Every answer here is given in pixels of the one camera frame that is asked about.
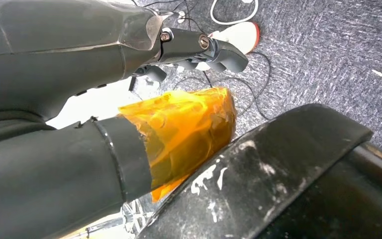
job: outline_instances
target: white paint stain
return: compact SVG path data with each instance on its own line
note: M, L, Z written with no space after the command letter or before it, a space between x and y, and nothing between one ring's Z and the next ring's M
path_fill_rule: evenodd
M276 189L280 192L283 192L284 194L287 194L286 187L284 186L283 183L279 183L276 185Z
M155 217L153 217L147 226L151 226L157 220L158 217L159 215L156 215Z
M374 72L376 75L382 77L382 73L380 71L376 71L376 70L371 70L372 72Z
M266 163L260 163L260 169L263 170L268 175L272 175L276 173L276 170L272 166Z
M222 190L223 173L225 172L226 169L228 169L228 168L222 168L220 170L220 176L219 176L219 179L217 180L217 185L219 186L220 190Z
M266 215L264 216L263 218L263 221L267 221L267 219L269 218L269 216L272 214L272 212L275 210L275 206L273 206L272 208L270 208L270 210L267 211Z
M216 212L214 212L214 206L216 206L216 203L210 202L207 208L211 210L211 215L213 216L213 222L217 223L217 215L216 215Z
M216 164L210 166L208 169L206 169L203 173L201 173L191 185L191 193L197 193L197 195L200 195L200 187L204 187L205 190L207 190L207 187L204 184L204 179L210 179L213 177L213 171L216 168Z
M240 145L238 146L238 149L240 149L240 150L244 150L245 148L248 148L248 147L257 149L257 148L256 148L256 144L255 144L254 141L252 141L252 140L248 140L248 141L246 141L246 142L243 142L242 144L240 144Z
M299 185L299 189L303 189L306 184L307 184L307 180L303 178L301 184Z

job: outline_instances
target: metal bolt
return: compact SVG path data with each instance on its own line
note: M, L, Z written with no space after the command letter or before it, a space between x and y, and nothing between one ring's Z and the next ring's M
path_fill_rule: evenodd
M210 44L210 40L206 35L200 35L200 39L198 40L198 43L200 44L200 47L205 50L208 48Z
M171 35L168 32L162 32L160 33L160 40L161 41L169 41L171 40Z

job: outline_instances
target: gray carpet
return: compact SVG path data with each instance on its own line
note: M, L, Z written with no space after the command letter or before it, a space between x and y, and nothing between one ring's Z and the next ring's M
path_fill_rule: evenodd
M139 5L154 2L138 0ZM205 32L223 30L210 19L211 0L187 0L191 18ZM179 2L161 3L153 8L172 9ZM246 17L252 4L240 0L220 0L215 8L219 20ZM187 12L185 4L178 10ZM258 98L262 111L273 118L287 110L308 103L328 105L370 127L373 143L382 147L382 0L260 0L257 15L252 19L261 28L261 41L255 51L268 56L272 63L271 82ZM170 19L165 26L188 28ZM193 30L198 30L191 23ZM228 76L242 78L257 91L266 82L267 67L260 56L249 56L250 67L241 74L208 71L212 81ZM159 91L141 80L137 92L146 98L171 90L181 79L193 76L204 80L199 71L179 73L165 67L168 78ZM229 87L235 95L238 111L251 100L248 88L237 81L215 85ZM179 89L207 87L196 80L178 85ZM253 105L237 122L237 136L265 120Z

